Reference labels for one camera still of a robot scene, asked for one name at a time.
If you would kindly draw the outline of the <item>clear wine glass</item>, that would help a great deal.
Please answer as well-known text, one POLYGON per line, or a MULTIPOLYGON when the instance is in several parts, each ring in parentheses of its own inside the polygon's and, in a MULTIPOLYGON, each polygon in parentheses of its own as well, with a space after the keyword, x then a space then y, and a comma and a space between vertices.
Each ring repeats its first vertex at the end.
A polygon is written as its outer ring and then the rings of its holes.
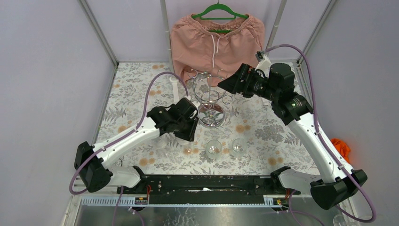
POLYGON ((247 152, 247 143, 242 138, 237 138, 231 143, 231 155, 234 158, 241 158, 247 152))
POLYGON ((152 140, 152 146, 156 149, 164 149, 168 144, 168 139, 164 136, 152 140))
POLYGON ((206 154, 210 159, 218 159, 222 154, 222 144, 218 140, 210 140, 206 144, 206 154))

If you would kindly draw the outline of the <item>chrome wine glass rack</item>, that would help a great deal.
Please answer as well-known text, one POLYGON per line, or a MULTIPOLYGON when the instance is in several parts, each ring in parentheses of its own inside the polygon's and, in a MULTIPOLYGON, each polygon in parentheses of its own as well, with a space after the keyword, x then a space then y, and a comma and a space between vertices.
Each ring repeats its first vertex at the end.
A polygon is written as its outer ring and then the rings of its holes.
POLYGON ((226 91, 218 87, 218 83, 225 80, 221 75, 209 72, 199 72, 191 69, 188 88, 192 95, 191 101, 198 105, 199 123, 212 129, 223 124, 225 112, 220 105, 226 91))

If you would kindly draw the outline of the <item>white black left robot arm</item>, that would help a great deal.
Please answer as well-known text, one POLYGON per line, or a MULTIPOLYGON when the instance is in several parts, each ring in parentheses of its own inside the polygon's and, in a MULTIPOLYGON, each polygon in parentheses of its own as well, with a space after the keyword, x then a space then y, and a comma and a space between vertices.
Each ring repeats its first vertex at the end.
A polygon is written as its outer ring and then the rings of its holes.
POLYGON ((128 187, 136 194, 143 192, 146 187, 143 173, 132 167, 116 166, 115 162, 134 147, 167 133, 194 141, 198 107, 199 102, 184 97, 176 104, 152 108, 132 130, 93 145, 87 141, 79 144, 73 166, 85 186, 83 192, 94 193, 110 185, 128 187))

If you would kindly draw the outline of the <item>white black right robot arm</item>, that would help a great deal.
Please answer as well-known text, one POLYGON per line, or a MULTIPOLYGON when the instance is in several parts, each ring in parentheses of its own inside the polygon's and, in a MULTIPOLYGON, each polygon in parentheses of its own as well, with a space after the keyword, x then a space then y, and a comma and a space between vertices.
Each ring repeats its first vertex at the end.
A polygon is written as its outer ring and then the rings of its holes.
POLYGON ((316 164, 319 175, 301 173, 282 167, 271 173, 270 188, 276 194, 295 189, 309 194, 324 210, 329 210, 353 196, 358 188, 344 173, 346 170, 362 186, 367 175, 353 167, 337 152, 322 130, 316 131, 313 109, 294 91, 295 74, 284 63, 272 64, 268 77, 260 69, 242 64, 235 74, 218 83, 218 87, 245 98, 256 95, 271 101, 272 110, 299 138, 316 164), (319 139, 323 139, 332 155, 319 139))

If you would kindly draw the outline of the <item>pink shorts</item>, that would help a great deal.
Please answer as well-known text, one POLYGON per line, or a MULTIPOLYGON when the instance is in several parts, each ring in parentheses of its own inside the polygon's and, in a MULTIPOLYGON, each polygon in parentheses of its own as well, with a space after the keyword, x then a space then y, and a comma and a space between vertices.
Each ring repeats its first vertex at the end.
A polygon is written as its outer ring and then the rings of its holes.
POLYGON ((182 80, 189 80, 191 69, 228 78, 241 64, 258 65, 255 55, 265 47, 265 26, 252 15, 224 24, 189 15, 173 25, 170 38, 173 68, 182 80))

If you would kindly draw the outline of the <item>floral table mat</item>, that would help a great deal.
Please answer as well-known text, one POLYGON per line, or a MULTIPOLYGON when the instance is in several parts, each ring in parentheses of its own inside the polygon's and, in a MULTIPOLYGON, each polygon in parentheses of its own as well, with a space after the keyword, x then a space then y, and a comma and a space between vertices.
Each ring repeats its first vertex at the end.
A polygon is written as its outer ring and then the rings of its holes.
MULTIPOLYGON (((144 102, 148 108, 173 103, 168 63, 121 63, 110 92, 108 104, 97 136, 104 141, 139 122, 144 102)), ((116 164, 139 166, 146 174, 267 175, 283 166, 316 175, 318 169, 300 140, 277 118, 271 105, 258 97, 250 99, 227 95, 220 102, 225 121, 215 129, 198 126, 190 144, 166 134, 168 144, 156 150, 147 141, 128 151, 116 164), (241 158, 231 155, 231 143, 242 138, 247 152, 241 158), (218 140, 222 154, 210 159, 206 144, 218 140)))

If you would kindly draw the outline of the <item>orange cloth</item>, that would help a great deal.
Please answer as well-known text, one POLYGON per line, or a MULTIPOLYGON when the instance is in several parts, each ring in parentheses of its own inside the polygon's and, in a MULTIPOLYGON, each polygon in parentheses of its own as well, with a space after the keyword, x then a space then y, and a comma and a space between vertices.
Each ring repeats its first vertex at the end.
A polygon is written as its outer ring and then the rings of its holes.
POLYGON ((350 163, 349 154, 351 153, 350 147, 342 140, 333 138, 331 139, 331 143, 334 145, 339 154, 350 163))

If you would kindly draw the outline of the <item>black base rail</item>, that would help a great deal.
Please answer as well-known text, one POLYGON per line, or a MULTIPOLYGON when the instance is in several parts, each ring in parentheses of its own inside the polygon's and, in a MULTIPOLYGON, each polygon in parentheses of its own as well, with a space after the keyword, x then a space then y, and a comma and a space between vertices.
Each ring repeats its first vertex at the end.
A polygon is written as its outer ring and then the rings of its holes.
POLYGON ((117 193, 149 198, 150 204, 263 204, 265 195, 285 198, 287 190, 270 176, 146 175, 117 193))

